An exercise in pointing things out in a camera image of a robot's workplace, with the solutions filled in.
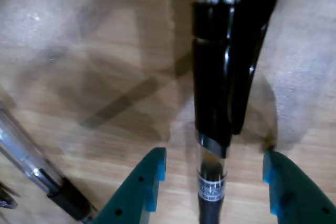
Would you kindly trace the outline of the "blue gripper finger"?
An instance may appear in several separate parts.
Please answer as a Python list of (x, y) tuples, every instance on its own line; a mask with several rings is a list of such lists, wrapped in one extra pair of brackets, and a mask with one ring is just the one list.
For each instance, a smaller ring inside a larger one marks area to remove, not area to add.
[(278, 223), (335, 223), (335, 205), (291, 159), (277, 151), (263, 158), (270, 213)]
[(156, 211), (159, 184), (165, 180), (166, 155), (165, 147), (149, 151), (92, 223), (148, 223)]

